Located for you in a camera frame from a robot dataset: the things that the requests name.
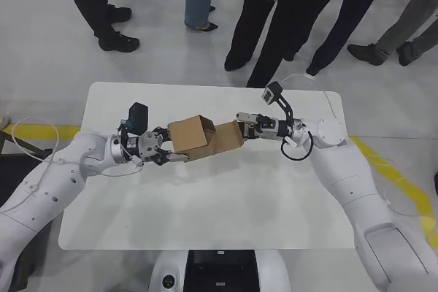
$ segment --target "yellow floor line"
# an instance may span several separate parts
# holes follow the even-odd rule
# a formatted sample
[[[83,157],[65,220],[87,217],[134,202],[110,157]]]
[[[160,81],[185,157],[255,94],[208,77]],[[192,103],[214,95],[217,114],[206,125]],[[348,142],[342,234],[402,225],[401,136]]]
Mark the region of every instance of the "yellow floor line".
[[[4,131],[12,133],[14,124],[9,124]],[[58,130],[60,140],[71,140],[73,136],[81,129],[80,126],[55,126]],[[55,130],[49,125],[29,125],[19,124],[15,129],[15,136],[21,139],[55,139]]]
[[[13,125],[10,124],[4,129],[7,133],[11,133]],[[71,140],[73,136],[80,130],[79,126],[56,126],[61,140]],[[55,132],[51,126],[47,125],[18,125],[15,129],[15,135],[21,139],[55,139]],[[351,137],[357,144],[361,152],[369,160],[370,164],[382,176],[396,185],[403,191],[407,197],[411,198],[420,214],[433,214],[429,196],[424,193],[419,187],[407,180],[401,172],[395,169],[389,161],[381,158],[373,149],[363,143],[357,137]],[[433,216],[420,217],[423,233],[429,237],[430,245],[437,251],[438,254],[438,229],[435,229],[436,220]]]
[[[438,255],[438,228],[435,229],[437,223],[433,215],[433,207],[431,206],[429,195],[407,180],[401,172],[399,172],[390,164],[389,161],[381,158],[375,151],[373,151],[373,149],[363,143],[359,138],[351,137],[351,139],[357,144],[358,148],[360,148],[361,152],[365,155],[372,167],[374,167],[377,172],[387,178],[395,186],[400,188],[407,197],[411,198],[415,202],[419,214],[431,214],[431,216],[421,216],[420,223],[422,225],[423,234],[425,234],[425,237],[429,238],[430,246],[436,250]]]

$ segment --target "black cable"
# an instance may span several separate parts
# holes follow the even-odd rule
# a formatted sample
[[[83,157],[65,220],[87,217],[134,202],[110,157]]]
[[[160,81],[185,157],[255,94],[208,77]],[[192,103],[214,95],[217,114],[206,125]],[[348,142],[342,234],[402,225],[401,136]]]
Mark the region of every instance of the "black cable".
[[[308,150],[308,153],[305,154],[304,157],[302,157],[302,158],[293,158],[293,157],[290,157],[289,155],[287,155],[287,153],[284,152],[284,144],[285,144],[285,140],[284,140],[284,139],[283,139],[283,143],[280,145],[280,152],[281,152],[286,158],[289,158],[289,159],[291,159],[292,161],[302,161],[302,160],[304,160],[304,159],[307,159],[308,156],[310,156],[310,154],[311,154],[311,152],[312,152],[312,150],[313,150],[313,145],[314,145],[314,142],[313,142],[313,135],[312,135],[312,133],[310,133],[310,131],[308,131],[308,137],[310,138],[310,148],[309,148],[309,150]]]

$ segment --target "black trousers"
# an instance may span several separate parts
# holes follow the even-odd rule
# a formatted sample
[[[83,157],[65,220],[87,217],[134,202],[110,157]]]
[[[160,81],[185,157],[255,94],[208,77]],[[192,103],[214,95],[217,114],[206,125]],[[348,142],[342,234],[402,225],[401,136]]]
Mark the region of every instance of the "black trousers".
[[[98,38],[115,34],[112,25],[107,21],[107,0],[74,0],[86,22]]]
[[[297,52],[307,42],[313,24],[329,0],[278,0],[266,41],[247,87],[264,88],[289,52]],[[339,17],[312,62],[321,69],[339,54],[360,23],[373,0],[344,0]],[[266,19],[273,7],[269,0],[245,0],[235,28],[228,58],[241,63],[250,60]]]

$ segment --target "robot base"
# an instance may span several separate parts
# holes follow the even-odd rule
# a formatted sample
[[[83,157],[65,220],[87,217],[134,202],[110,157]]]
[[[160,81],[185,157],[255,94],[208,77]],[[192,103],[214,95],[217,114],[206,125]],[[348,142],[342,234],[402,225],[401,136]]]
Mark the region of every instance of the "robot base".
[[[165,250],[149,292],[291,292],[277,250]]]

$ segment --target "cable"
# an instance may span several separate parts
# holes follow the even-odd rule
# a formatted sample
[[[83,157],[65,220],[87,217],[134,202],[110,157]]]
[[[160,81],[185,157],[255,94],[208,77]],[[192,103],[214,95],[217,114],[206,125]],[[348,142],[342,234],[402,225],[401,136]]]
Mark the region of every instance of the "cable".
[[[57,136],[57,139],[56,139],[56,141],[55,141],[55,146],[54,146],[54,148],[53,148],[52,154],[50,154],[50,156],[49,156],[49,159],[41,159],[41,158],[39,158],[39,157],[37,157],[37,156],[35,156],[35,155],[30,154],[30,153],[29,153],[28,151],[26,151],[23,147],[21,147],[21,145],[19,145],[18,141],[16,140],[16,137],[15,137],[15,129],[16,129],[16,127],[17,127],[18,125],[20,125],[22,122],[27,121],[27,120],[41,120],[41,121],[44,121],[47,125],[52,126],[52,128],[54,129],[54,131],[55,131],[55,135]],[[23,152],[23,153],[26,154],[27,156],[32,157],[33,159],[36,159],[36,160],[41,161],[41,162],[43,162],[43,163],[47,163],[47,166],[45,167],[45,170],[44,170],[44,172],[42,173],[42,176],[40,177],[40,179],[39,179],[39,181],[37,182],[37,184],[34,185],[34,186],[35,186],[35,189],[34,189],[33,191],[31,191],[31,192],[29,193],[29,195],[27,195],[26,198],[24,198],[24,199],[23,199],[22,201],[20,201],[18,204],[16,204],[15,206],[13,206],[13,207],[11,207],[11,208],[9,208],[9,209],[2,210],[2,211],[0,211],[0,213],[9,212],[9,211],[11,211],[11,210],[13,210],[13,209],[16,209],[17,207],[19,207],[20,205],[22,205],[25,201],[27,201],[27,200],[28,200],[28,199],[29,199],[29,198],[30,198],[30,197],[31,197],[31,196],[32,196],[37,190],[39,190],[39,187],[40,187],[40,185],[41,185],[41,183],[42,183],[42,181],[43,181],[45,175],[46,175],[46,174],[48,173],[48,171],[49,171],[50,165],[51,165],[51,164],[56,164],[56,163],[57,163],[57,161],[54,161],[53,158],[54,158],[55,152],[56,152],[56,150],[57,150],[57,148],[58,148],[58,143],[60,142],[60,135],[59,135],[59,133],[58,133],[58,129],[57,129],[57,127],[55,127],[55,125],[53,125],[49,120],[46,120],[46,119],[44,119],[44,118],[38,118],[38,117],[37,117],[37,118],[24,118],[24,119],[22,119],[22,120],[19,120],[19,121],[13,126],[13,128],[12,128],[11,137],[12,137],[13,142],[14,142],[15,145],[21,150],[21,152]],[[128,151],[124,148],[124,146],[122,146],[121,143],[120,143],[120,146],[122,147],[123,151],[125,151],[130,157],[132,157],[132,156],[128,153]],[[103,174],[102,172],[96,172],[96,171],[94,171],[94,169],[91,169],[91,171],[93,171],[93,172],[95,172],[95,173],[97,173],[97,174],[99,174],[99,175],[102,175],[102,176],[104,176],[104,177],[125,177],[125,176],[128,176],[128,175],[136,174],[136,173],[138,173],[138,172],[140,172],[140,171],[143,170],[143,164],[140,164],[140,165],[139,165],[139,164],[136,164],[135,161],[133,161],[133,162],[134,162],[135,165],[136,165],[136,167],[135,167],[135,171],[130,172],[130,173],[128,173],[128,174],[114,174],[114,175],[112,175],[112,174]],[[63,164],[76,164],[76,165],[78,165],[79,167],[81,167],[81,166],[85,166],[84,164],[77,163],[77,162],[70,162],[70,161],[64,161]]]
[[[311,81],[310,81],[310,84],[313,85],[313,86],[315,86],[315,88],[316,88],[318,91],[322,91],[322,90],[320,89],[320,87],[318,86],[318,84],[317,84],[318,81],[316,80],[316,78],[314,78],[313,76],[308,75],[308,74],[302,74],[302,73],[291,74],[291,75],[287,76],[286,78],[284,78],[283,81],[281,81],[280,83],[281,83],[281,84],[284,83],[284,81],[286,81],[287,79],[289,79],[289,78],[291,78],[291,77],[293,77],[293,76],[303,76],[303,77],[305,77],[305,78],[307,78],[307,79],[310,79],[310,80],[311,80]],[[322,92],[324,93],[324,96],[326,97],[326,100],[328,101],[329,107],[331,108],[331,112],[333,113],[334,118],[337,119],[336,113],[334,113],[333,105],[332,105],[331,102],[329,101],[329,97],[328,97],[328,95],[326,94],[326,91],[322,91]]]
[[[287,153],[284,152],[284,144],[285,144],[285,140],[284,140],[284,139],[283,139],[283,143],[280,145],[280,152],[281,152],[286,158],[291,159],[292,161],[303,161],[303,160],[307,159],[308,156],[310,156],[310,154],[312,153],[313,145],[314,145],[314,142],[313,142],[313,135],[312,135],[312,133],[311,133],[310,131],[308,131],[308,137],[310,138],[310,148],[309,148],[309,150],[308,150],[308,153],[305,154],[304,157],[302,157],[302,158],[293,158],[293,157],[290,157],[289,155],[287,155]]]

